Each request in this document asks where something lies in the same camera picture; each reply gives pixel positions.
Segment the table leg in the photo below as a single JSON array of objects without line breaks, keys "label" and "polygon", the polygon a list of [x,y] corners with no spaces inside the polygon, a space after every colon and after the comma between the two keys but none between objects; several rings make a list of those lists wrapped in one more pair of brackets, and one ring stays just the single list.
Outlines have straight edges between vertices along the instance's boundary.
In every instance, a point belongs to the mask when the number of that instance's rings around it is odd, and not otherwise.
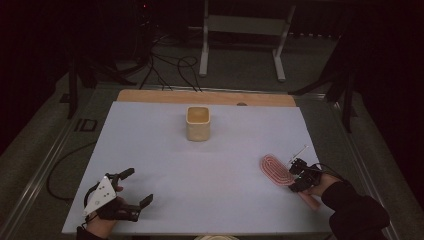
[{"label": "table leg", "polygon": [[277,72],[277,80],[279,82],[285,82],[286,76],[284,74],[283,64],[281,62],[281,52],[283,51],[284,43],[286,42],[287,36],[289,34],[290,24],[293,19],[294,11],[296,6],[293,5],[290,7],[289,14],[285,20],[285,24],[283,26],[283,33],[280,36],[280,44],[277,49],[272,51],[272,56],[274,58],[275,70]]},{"label": "table leg", "polygon": [[205,12],[203,16],[203,48],[202,56],[200,57],[200,70],[199,75],[201,77],[206,77],[208,73],[208,58],[209,58],[209,44],[208,44],[208,20],[209,20],[209,1],[205,0]]},{"label": "table leg", "polygon": [[77,93],[77,66],[75,61],[75,56],[73,54],[69,54],[69,113],[68,119],[71,119],[78,108],[78,93]]},{"label": "table leg", "polygon": [[342,123],[349,133],[352,132],[352,129],[350,128],[350,116],[352,113],[352,97],[353,97],[354,79],[355,79],[355,73],[349,74],[348,81],[346,83],[346,91],[345,91],[345,97],[343,102]]}]

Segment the white table surface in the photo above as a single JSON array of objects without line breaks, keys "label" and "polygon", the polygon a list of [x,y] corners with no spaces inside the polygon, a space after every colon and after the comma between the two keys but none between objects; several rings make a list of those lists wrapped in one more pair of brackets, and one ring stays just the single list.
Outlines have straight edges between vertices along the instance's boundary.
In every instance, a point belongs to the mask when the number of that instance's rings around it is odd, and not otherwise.
[{"label": "white table surface", "polygon": [[330,232],[333,211],[312,211],[287,187],[274,185],[260,159],[318,162],[297,107],[207,105],[211,137],[191,142],[185,114],[196,104],[114,102],[87,166],[63,233],[84,221],[83,198],[105,173],[135,168],[118,193],[135,205],[153,193],[139,221],[121,221],[124,235],[273,235]]}]

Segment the cup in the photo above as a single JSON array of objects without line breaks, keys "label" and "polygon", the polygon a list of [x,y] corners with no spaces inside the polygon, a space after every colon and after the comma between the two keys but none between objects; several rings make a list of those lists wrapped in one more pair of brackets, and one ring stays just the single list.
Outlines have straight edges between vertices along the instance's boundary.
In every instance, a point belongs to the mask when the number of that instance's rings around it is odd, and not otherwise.
[{"label": "cup", "polygon": [[207,107],[188,107],[186,116],[187,139],[201,142],[210,137],[211,117]]}]

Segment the pink brush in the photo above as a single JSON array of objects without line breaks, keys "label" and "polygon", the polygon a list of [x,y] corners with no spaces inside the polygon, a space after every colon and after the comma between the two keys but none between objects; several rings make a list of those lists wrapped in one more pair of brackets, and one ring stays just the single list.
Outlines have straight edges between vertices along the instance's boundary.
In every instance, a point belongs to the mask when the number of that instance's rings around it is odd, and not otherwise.
[{"label": "pink brush", "polygon": [[[272,154],[265,155],[262,158],[260,167],[262,172],[278,186],[289,186],[294,183],[293,175]],[[312,210],[317,211],[319,209],[321,204],[314,197],[303,192],[298,192],[298,194]]]}]

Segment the black cable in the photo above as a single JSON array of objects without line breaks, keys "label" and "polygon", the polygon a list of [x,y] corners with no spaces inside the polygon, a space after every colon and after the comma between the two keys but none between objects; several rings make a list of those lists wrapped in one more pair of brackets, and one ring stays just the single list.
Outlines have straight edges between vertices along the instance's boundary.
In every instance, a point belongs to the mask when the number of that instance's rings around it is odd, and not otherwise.
[{"label": "black cable", "polygon": [[[161,41],[159,41],[158,42],[158,44],[160,44],[160,45],[164,45],[164,46],[174,46],[174,45],[177,45],[177,44],[180,44],[180,43],[182,43],[182,41],[181,40],[179,40],[178,38],[177,39],[172,39],[171,38],[172,37],[172,35],[165,35],[165,36],[163,36],[163,37],[161,37]],[[171,41],[163,41],[162,39],[167,39],[167,38],[170,38],[171,39]]]},{"label": "black cable", "polygon": [[148,77],[150,76],[150,74],[152,73],[152,71],[154,71],[156,73],[156,75],[158,77],[158,82],[162,85],[162,90],[164,90],[165,85],[166,85],[172,91],[172,87],[160,76],[159,72],[154,67],[154,60],[153,60],[153,56],[151,54],[150,54],[150,69],[149,69],[149,72],[144,77],[143,81],[141,82],[139,89],[141,89],[144,86],[144,84],[146,83],[146,81],[147,81]]},{"label": "black cable", "polygon": [[146,66],[145,64],[137,64],[134,67],[118,70],[117,73],[120,75],[130,75],[130,74],[136,73],[137,71],[141,70],[145,66]]},{"label": "black cable", "polygon": [[77,148],[77,149],[75,149],[75,150],[73,150],[73,151],[71,151],[71,152],[69,152],[69,153],[67,153],[67,154],[65,154],[63,157],[61,157],[61,158],[59,158],[57,161],[56,161],[56,163],[53,165],[53,168],[50,170],[50,173],[49,173],[49,176],[47,177],[47,180],[46,180],[46,189],[47,189],[47,192],[52,196],[52,197],[54,197],[54,198],[56,198],[56,199],[59,199],[59,200],[63,200],[63,201],[71,201],[71,200],[73,200],[74,198],[70,198],[70,197],[61,197],[61,196],[58,196],[58,195],[56,195],[55,193],[53,193],[52,192],[52,190],[50,189],[50,179],[51,179],[51,177],[52,177],[52,175],[53,175],[53,172],[54,172],[54,170],[57,168],[57,166],[63,161],[63,160],[65,160],[67,157],[69,157],[70,155],[72,155],[72,154],[74,154],[74,153],[76,153],[76,152],[78,152],[78,151],[80,151],[80,150],[82,150],[82,149],[84,149],[84,148],[86,148],[86,147],[89,147],[89,146],[91,146],[91,145],[94,145],[94,144],[96,144],[97,143],[97,141],[95,141],[95,142],[91,142],[91,143],[88,143],[88,144],[86,144],[86,145],[84,145],[84,146],[81,146],[81,147],[79,147],[79,148]]},{"label": "black cable", "polygon": [[94,192],[96,189],[97,189],[97,187],[99,186],[99,184],[100,184],[100,182],[98,182],[98,183],[96,183],[96,185],[94,185],[94,186],[92,186],[90,189],[88,189],[88,192],[85,194],[85,196],[84,196],[84,208],[85,207],[87,207],[87,204],[88,204],[88,197],[90,196],[90,194],[92,193],[92,192]]},{"label": "black cable", "polygon": [[149,76],[150,76],[150,74],[152,73],[152,71],[155,71],[155,73],[158,75],[158,81],[159,81],[159,83],[162,85],[162,90],[163,90],[163,88],[164,88],[164,84],[163,83],[161,83],[160,82],[160,79],[161,80],[163,80],[162,79],[162,77],[160,77],[160,75],[159,75],[159,73],[156,71],[156,69],[154,69],[154,61],[153,61],[153,57],[152,57],[152,49],[153,49],[153,47],[156,45],[156,44],[158,44],[158,42],[160,41],[162,39],[162,37],[160,37],[160,38],[158,38],[157,40],[155,40],[155,41],[153,41],[153,43],[152,43],[152,45],[150,46],[150,49],[149,49],[149,62],[150,62],[150,69],[149,69],[149,72],[146,74],[146,76],[144,76],[144,79],[143,79],[143,81],[141,82],[141,84],[140,84],[140,87],[138,88],[138,89],[142,89],[143,88],[143,86],[144,86],[144,84],[146,83],[146,81],[147,81],[147,79],[149,78]]},{"label": "black cable", "polygon": [[336,178],[339,178],[340,180],[342,180],[342,181],[347,181],[346,179],[344,179],[343,177],[342,177],[342,175],[340,175],[338,172],[336,172],[334,169],[332,169],[331,167],[329,167],[328,165],[326,165],[326,164],[324,164],[324,163],[315,163],[315,164],[313,164],[313,165],[320,165],[320,166],[323,166],[323,167],[326,167],[326,168],[328,168],[331,172],[329,172],[329,171],[323,171],[324,173],[327,173],[327,174],[329,174],[329,175],[332,175],[333,177],[336,177]]},{"label": "black cable", "polygon": [[91,221],[93,221],[93,219],[95,219],[97,217],[97,214],[95,214],[93,217],[91,217],[90,218],[90,216],[87,216],[87,217],[85,217],[85,222],[83,222],[82,224],[81,224],[81,227],[85,230],[85,226],[89,223],[89,222],[91,222]]},{"label": "black cable", "polygon": [[[154,57],[156,57],[157,59],[165,62],[165,63],[168,63],[170,65],[176,66],[177,69],[178,69],[178,73],[180,74],[180,77],[184,80],[184,82],[186,82],[191,88],[193,88],[194,91],[197,92],[198,90],[196,89],[196,87],[192,83],[190,83],[190,81],[188,81],[184,77],[184,75],[182,74],[182,72],[181,72],[181,68],[186,68],[186,67],[190,68],[191,71],[192,71],[192,73],[193,73],[193,76],[195,78],[195,82],[196,82],[197,88],[199,89],[200,92],[202,92],[202,89],[200,88],[200,85],[199,85],[199,82],[198,82],[198,79],[197,79],[196,72],[193,69],[193,66],[195,66],[197,64],[197,62],[198,62],[197,61],[197,58],[195,58],[193,56],[185,56],[185,57],[182,57],[182,58],[177,58],[177,57],[172,57],[172,56],[160,55],[160,54],[157,54],[157,53],[152,53],[152,55]],[[166,60],[164,58],[174,59],[174,60],[177,60],[178,62],[177,63],[173,63],[173,62],[168,61],[168,60]],[[194,63],[189,63],[185,59],[194,59]]]}]

